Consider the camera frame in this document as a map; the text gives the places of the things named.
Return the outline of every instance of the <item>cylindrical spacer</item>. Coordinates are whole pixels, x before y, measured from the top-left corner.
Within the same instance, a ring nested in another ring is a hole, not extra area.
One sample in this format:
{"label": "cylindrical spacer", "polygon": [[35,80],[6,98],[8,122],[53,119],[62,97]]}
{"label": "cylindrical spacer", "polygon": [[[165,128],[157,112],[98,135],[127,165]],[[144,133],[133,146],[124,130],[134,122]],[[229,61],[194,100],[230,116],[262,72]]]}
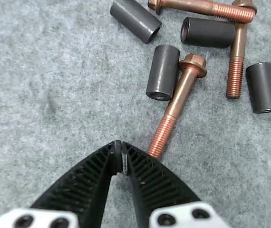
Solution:
{"label": "cylindrical spacer", "polygon": [[174,94],[180,51],[170,45],[155,48],[146,95],[159,101],[169,101]]}
{"label": "cylindrical spacer", "polygon": [[271,112],[271,62],[257,63],[246,69],[253,112]]}
{"label": "cylindrical spacer", "polygon": [[227,48],[235,37],[235,25],[230,22],[185,18],[181,29],[181,42],[184,44]]}
{"label": "cylindrical spacer", "polygon": [[135,0],[114,0],[110,14],[146,44],[155,37],[162,25]]}

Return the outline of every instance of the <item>copper bolt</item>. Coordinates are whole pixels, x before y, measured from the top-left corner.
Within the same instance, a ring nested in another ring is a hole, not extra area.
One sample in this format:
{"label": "copper bolt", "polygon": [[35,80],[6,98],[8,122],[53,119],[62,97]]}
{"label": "copper bolt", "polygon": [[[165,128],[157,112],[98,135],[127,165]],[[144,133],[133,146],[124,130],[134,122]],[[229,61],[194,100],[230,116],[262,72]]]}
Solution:
{"label": "copper bolt", "polygon": [[170,7],[193,13],[226,18],[240,23],[250,23],[255,16],[253,9],[220,4],[210,0],[148,0],[148,6],[155,10],[157,14],[160,14],[162,7]]}
{"label": "copper bolt", "polygon": [[179,62],[182,75],[177,84],[174,96],[169,102],[159,127],[148,147],[147,153],[150,156],[156,159],[161,157],[165,144],[183,110],[196,78],[206,76],[207,71],[205,66],[205,59],[194,54],[187,55],[184,60]]}
{"label": "copper bolt", "polygon": [[[255,12],[257,8],[252,0],[236,0],[234,6],[247,7]],[[235,39],[232,43],[231,60],[227,79],[226,97],[229,99],[239,99],[242,90],[243,63],[245,56],[247,24],[236,23]]]}

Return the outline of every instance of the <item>gray carpet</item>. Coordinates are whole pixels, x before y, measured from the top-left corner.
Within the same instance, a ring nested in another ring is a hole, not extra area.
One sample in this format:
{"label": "gray carpet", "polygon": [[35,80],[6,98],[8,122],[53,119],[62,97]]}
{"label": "gray carpet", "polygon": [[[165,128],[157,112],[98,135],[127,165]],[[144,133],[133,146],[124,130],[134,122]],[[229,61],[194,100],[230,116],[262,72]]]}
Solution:
{"label": "gray carpet", "polygon": [[[167,105],[145,95],[152,56],[171,44],[181,58],[205,56],[208,76],[197,81],[162,163],[232,227],[271,228],[271,114],[252,113],[245,81],[240,100],[225,98],[229,48],[180,42],[185,16],[208,17],[165,9],[145,45],[110,16],[111,3],[0,0],[0,215],[29,206],[110,141],[146,150]],[[255,4],[246,66],[271,61],[271,2]],[[113,178],[103,228],[137,227],[129,190],[124,177]]]}

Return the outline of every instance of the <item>bolt head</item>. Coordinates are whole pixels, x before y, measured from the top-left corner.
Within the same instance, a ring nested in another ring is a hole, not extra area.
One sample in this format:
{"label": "bolt head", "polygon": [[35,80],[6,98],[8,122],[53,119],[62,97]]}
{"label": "bolt head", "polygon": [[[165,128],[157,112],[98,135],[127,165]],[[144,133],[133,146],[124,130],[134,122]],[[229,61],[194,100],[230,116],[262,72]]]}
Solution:
{"label": "bolt head", "polygon": [[160,14],[161,0],[148,0],[148,7],[155,10],[157,14]]}
{"label": "bolt head", "polygon": [[183,72],[189,66],[193,66],[199,70],[198,77],[205,77],[206,76],[206,60],[200,55],[189,54],[185,57],[184,60],[179,62],[179,68]]}
{"label": "bolt head", "polygon": [[245,7],[254,10],[257,13],[257,7],[253,4],[252,0],[235,0],[233,6]]}

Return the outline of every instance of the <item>bolt thread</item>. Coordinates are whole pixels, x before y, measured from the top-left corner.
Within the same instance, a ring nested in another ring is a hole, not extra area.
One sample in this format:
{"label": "bolt thread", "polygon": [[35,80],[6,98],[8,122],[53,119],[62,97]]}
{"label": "bolt thread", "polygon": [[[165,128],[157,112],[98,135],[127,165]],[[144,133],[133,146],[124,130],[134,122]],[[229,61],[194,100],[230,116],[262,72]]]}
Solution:
{"label": "bolt thread", "polygon": [[159,159],[162,155],[163,149],[172,132],[177,119],[171,115],[165,114],[155,132],[155,135],[150,142],[147,153]]}
{"label": "bolt thread", "polygon": [[226,97],[229,99],[239,99],[242,90],[243,60],[233,60],[230,62],[229,75],[227,80]]}
{"label": "bolt thread", "polygon": [[252,9],[215,3],[214,15],[220,18],[250,23],[254,19],[255,14],[255,11]]}

